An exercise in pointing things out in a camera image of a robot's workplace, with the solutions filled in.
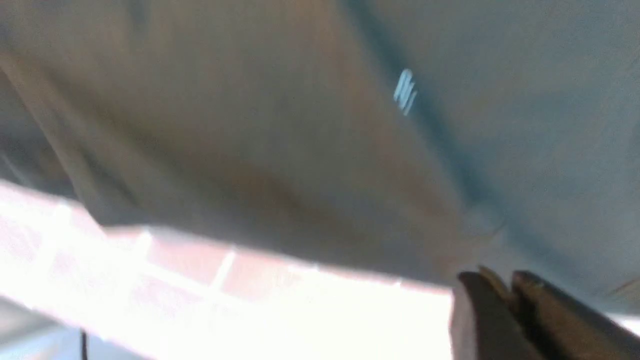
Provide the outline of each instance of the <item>blurry cloth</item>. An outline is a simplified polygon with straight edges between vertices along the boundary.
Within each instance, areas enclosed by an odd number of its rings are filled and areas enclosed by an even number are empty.
[[[639,10],[5,0],[0,118],[37,124],[103,225],[446,284],[526,268],[631,311]]]

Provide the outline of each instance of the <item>gray fabric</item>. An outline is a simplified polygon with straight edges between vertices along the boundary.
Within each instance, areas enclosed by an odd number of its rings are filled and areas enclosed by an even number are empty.
[[[428,119],[346,3],[3,1],[0,66],[103,224],[426,281],[526,268],[630,311],[640,3],[360,2]]]

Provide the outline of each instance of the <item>black object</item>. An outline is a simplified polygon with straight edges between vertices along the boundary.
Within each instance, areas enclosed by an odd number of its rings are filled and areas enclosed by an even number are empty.
[[[640,359],[639,338],[537,275],[514,272],[510,290],[486,268],[458,279],[456,360]]]

